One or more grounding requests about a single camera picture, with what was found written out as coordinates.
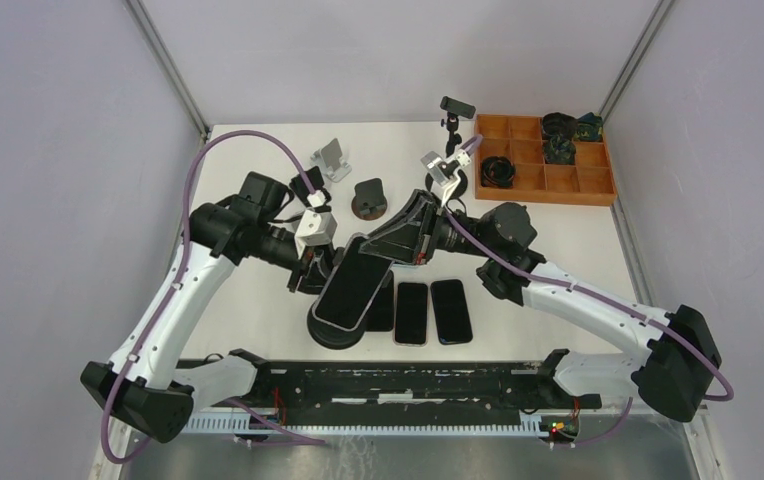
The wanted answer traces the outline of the black clamp stand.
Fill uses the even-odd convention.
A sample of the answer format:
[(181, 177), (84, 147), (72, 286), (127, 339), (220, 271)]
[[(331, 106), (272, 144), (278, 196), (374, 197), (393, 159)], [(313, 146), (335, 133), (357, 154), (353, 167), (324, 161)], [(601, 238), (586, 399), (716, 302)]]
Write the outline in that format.
[(330, 350), (345, 350), (360, 342), (367, 331), (367, 320), (363, 318), (353, 331), (344, 331), (315, 319), (311, 312), (306, 321), (311, 338), (320, 346)]

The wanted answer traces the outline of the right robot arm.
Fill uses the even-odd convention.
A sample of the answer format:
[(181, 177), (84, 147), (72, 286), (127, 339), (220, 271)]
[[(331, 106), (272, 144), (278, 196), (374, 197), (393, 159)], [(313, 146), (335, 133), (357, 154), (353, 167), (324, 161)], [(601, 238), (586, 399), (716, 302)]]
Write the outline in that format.
[(674, 311), (644, 305), (581, 281), (533, 250), (536, 236), (522, 204), (501, 203), (472, 218), (416, 190), (360, 251), (413, 266), (438, 250), (482, 257), (476, 275), (493, 297), (556, 316), (617, 348), (615, 354), (553, 351), (535, 382), (538, 400), (549, 408), (593, 394), (639, 398), (687, 423), (703, 402), (733, 400), (702, 313), (687, 305)]

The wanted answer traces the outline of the round wooden phone stand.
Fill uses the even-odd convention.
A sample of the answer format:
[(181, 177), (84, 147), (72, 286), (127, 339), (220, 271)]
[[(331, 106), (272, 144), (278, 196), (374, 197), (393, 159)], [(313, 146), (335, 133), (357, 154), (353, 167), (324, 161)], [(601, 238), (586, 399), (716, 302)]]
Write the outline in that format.
[(387, 199), (380, 178), (371, 178), (358, 182), (354, 186), (354, 197), (351, 201), (353, 214), (365, 221), (381, 218), (387, 210)]

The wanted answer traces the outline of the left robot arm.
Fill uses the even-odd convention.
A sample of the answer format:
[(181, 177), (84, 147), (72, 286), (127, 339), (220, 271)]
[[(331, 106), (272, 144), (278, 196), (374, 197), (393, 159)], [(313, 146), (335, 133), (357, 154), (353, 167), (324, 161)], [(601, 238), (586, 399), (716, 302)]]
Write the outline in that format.
[(82, 371), (103, 420), (167, 443), (194, 413), (227, 398), (264, 405), (272, 381), (252, 361), (231, 354), (191, 369), (178, 362), (211, 299), (247, 258), (289, 271), (291, 292), (322, 292), (335, 256), (330, 200), (317, 169), (288, 185), (252, 172), (238, 193), (190, 211), (170, 272), (133, 332), (108, 362)]

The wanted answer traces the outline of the black tall round-base stand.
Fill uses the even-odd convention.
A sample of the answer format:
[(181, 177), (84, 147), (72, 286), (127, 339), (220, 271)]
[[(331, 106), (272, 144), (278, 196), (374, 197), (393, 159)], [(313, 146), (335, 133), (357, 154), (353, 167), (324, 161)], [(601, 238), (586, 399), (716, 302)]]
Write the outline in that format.
[(458, 133), (460, 119), (472, 119), (476, 113), (476, 108), (471, 104), (453, 99), (449, 96), (442, 97), (440, 108), (446, 112), (446, 118), (441, 121), (441, 126), (448, 132), (445, 154), (449, 157), (455, 152), (456, 148), (463, 143), (462, 137)]

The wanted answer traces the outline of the black phone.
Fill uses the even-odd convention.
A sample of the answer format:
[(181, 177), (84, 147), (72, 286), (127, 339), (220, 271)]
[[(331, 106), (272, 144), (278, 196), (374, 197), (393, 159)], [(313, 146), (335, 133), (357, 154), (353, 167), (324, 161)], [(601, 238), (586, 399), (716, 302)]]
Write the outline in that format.
[(395, 281), (390, 272), (366, 314), (367, 332), (391, 332), (395, 323)]

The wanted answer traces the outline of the black folding phone stand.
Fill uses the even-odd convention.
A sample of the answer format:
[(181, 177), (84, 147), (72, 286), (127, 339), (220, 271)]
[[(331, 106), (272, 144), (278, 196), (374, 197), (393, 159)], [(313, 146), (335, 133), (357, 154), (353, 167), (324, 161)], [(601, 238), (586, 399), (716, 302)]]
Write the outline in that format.
[(301, 175), (296, 175), (289, 183), (290, 190), (306, 208), (327, 205), (331, 201), (331, 194), (325, 188), (324, 176), (320, 169), (313, 166), (305, 171), (305, 176), (312, 189), (308, 188)]

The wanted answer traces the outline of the black lens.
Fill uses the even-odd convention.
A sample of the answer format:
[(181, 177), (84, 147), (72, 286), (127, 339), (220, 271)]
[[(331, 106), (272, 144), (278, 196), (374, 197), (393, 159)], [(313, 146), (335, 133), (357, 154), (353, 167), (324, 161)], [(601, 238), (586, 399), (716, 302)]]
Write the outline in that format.
[(511, 189), (514, 186), (516, 167), (505, 156), (489, 156), (480, 164), (480, 184), (483, 187)]

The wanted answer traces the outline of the silver folding phone stand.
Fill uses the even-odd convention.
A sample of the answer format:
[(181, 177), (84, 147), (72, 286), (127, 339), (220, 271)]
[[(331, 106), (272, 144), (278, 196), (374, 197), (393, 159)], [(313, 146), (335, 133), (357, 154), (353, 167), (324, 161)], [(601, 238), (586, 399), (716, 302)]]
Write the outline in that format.
[(318, 167), (321, 173), (333, 183), (341, 182), (352, 172), (352, 166), (338, 138), (333, 138), (316, 150), (310, 160), (312, 165)]

